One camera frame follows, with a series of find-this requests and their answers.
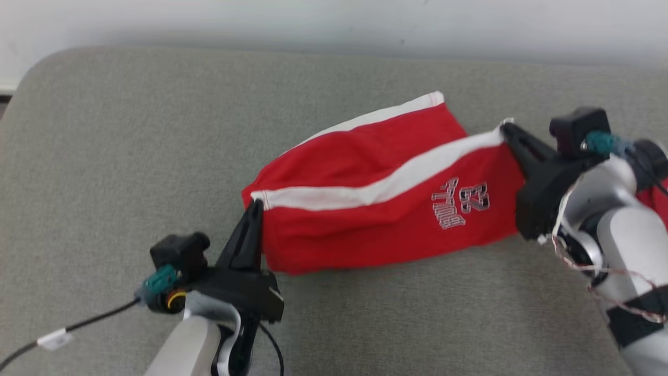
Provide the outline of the red Bulls 23 jersey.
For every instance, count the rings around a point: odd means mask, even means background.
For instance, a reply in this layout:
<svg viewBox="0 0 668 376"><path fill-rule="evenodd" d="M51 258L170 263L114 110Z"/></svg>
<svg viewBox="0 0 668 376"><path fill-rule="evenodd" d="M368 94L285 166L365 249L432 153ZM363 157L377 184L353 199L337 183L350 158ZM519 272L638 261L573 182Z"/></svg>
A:
<svg viewBox="0 0 668 376"><path fill-rule="evenodd" d="M658 214L668 231L668 186L665 183L668 180L663 181L661 186L650 186L637 192L636 198Z"/></svg>

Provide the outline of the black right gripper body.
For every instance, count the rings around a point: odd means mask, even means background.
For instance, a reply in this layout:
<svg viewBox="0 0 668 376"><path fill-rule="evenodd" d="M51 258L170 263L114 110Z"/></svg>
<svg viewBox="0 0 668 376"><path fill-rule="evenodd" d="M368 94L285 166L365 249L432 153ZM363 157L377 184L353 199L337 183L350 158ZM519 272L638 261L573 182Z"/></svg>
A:
<svg viewBox="0 0 668 376"><path fill-rule="evenodd" d="M552 231L563 196L591 169L591 158L556 157L542 162L520 159L519 164L525 182L516 193L515 224L523 238L537 240Z"/></svg>

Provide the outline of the grey fabric sofa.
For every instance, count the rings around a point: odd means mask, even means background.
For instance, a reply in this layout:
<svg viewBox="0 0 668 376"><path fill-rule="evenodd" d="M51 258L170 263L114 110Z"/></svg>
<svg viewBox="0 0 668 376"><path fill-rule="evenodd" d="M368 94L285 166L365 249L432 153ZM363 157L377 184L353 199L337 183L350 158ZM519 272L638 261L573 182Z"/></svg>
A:
<svg viewBox="0 0 668 376"><path fill-rule="evenodd" d="M668 70L156 47L54 53L0 119L0 362L129 302L149 249L202 231L315 133L441 91L469 132L603 107L668 146ZM630 376L580 274L513 237L410 264L279 275L285 376Z"/></svg>

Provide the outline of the red shorts with white stripe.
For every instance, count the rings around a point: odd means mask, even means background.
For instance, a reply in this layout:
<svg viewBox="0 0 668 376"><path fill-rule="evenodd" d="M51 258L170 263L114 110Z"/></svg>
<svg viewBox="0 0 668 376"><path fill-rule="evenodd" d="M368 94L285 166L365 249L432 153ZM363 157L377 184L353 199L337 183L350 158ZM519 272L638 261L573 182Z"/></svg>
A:
<svg viewBox="0 0 668 376"><path fill-rule="evenodd" d="M242 191L263 250L289 274L385 266L516 234L523 175L500 127L468 135L441 92L316 133Z"/></svg>

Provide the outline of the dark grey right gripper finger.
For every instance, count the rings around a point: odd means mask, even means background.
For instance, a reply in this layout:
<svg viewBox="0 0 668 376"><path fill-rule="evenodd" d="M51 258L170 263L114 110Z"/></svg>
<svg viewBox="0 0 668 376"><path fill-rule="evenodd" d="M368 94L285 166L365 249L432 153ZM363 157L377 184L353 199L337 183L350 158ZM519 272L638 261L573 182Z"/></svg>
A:
<svg viewBox="0 0 668 376"><path fill-rule="evenodd" d="M525 179L553 181L558 176L556 149L513 122L504 122L499 130Z"/></svg>

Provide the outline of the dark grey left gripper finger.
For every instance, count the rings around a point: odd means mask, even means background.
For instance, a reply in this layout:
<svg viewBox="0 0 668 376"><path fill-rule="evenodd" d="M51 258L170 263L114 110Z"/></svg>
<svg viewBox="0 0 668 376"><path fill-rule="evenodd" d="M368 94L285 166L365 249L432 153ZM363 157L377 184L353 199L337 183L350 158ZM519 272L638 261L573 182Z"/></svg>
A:
<svg viewBox="0 0 668 376"><path fill-rule="evenodd" d="M216 261L217 268L260 271L263 213L263 201L255 199L248 205Z"/></svg>

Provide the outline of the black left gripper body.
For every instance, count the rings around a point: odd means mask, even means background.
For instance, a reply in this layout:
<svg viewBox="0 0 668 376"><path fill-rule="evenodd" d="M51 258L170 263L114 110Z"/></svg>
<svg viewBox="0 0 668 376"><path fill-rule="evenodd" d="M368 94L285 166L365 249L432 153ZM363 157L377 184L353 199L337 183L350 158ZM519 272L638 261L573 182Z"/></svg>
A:
<svg viewBox="0 0 668 376"><path fill-rule="evenodd" d="M185 268L185 286L231 304L261 321L276 323L284 314L284 297L274 273L265 269L226 266Z"/></svg>

